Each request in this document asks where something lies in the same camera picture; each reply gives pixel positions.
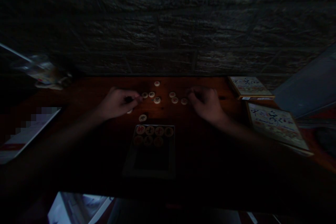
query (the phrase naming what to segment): hand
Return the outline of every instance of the hand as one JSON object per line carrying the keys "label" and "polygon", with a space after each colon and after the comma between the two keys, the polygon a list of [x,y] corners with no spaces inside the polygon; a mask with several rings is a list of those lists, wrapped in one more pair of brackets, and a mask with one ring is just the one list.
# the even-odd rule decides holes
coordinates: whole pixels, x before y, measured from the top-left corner
{"label": "hand", "polygon": [[229,120],[221,108],[216,89],[195,86],[186,92],[196,113],[209,123],[216,125],[223,120]]}
{"label": "hand", "polygon": [[[126,97],[131,97],[133,101],[126,103]],[[112,87],[104,100],[98,105],[97,113],[104,120],[108,120],[126,114],[140,102],[142,102],[142,97],[137,91]]]}

